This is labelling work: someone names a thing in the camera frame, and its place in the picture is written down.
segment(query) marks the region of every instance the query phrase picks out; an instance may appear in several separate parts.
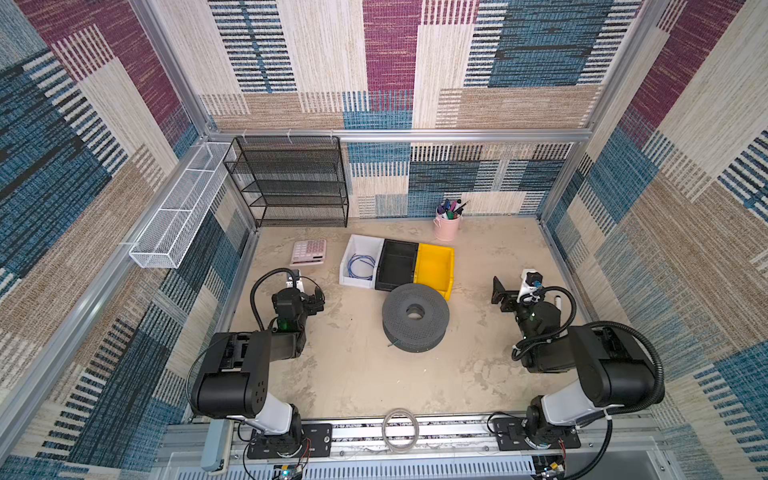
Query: yellow bin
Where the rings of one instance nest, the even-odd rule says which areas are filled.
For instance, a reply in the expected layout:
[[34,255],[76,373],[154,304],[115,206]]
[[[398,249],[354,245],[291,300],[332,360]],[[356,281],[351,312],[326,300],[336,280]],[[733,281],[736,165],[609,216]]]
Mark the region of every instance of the yellow bin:
[[450,300],[453,289],[453,249],[420,243],[413,283],[430,286],[443,295],[446,301]]

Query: calculator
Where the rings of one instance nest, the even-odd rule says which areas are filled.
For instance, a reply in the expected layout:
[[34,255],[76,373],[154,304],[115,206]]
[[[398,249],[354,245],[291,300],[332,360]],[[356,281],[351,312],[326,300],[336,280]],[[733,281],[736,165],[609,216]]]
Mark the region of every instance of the calculator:
[[326,239],[301,240],[293,244],[290,266],[320,265],[326,259]]

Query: pen holder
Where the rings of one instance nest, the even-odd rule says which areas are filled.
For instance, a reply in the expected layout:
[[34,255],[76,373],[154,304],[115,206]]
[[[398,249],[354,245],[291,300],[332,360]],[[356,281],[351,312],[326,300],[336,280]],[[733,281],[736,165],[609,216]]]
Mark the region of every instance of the pen holder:
[[432,222],[435,224],[435,238],[441,242],[451,242],[458,233],[458,224],[462,221],[461,216],[448,220],[437,215]]

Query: gray spool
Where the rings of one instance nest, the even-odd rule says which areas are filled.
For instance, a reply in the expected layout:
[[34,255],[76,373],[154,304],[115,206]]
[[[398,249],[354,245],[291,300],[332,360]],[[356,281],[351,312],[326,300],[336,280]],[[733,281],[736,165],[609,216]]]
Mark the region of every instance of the gray spool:
[[[409,317],[418,314],[420,319]],[[406,283],[395,288],[384,300],[382,324],[389,341],[406,352],[426,352],[435,348],[448,328],[448,303],[426,285]]]

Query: coiled blue wire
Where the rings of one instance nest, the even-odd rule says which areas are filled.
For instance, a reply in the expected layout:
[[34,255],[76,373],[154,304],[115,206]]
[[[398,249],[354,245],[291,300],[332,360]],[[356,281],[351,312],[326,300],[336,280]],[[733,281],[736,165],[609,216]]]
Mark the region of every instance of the coiled blue wire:
[[351,278],[356,278],[360,280],[373,280],[373,275],[369,276],[357,276],[352,271],[352,264],[355,263],[357,260],[360,260],[365,265],[370,265],[372,267],[376,267],[376,259],[371,257],[370,255],[352,255],[351,258],[349,258],[349,262],[346,264],[346,272],[349,274]]

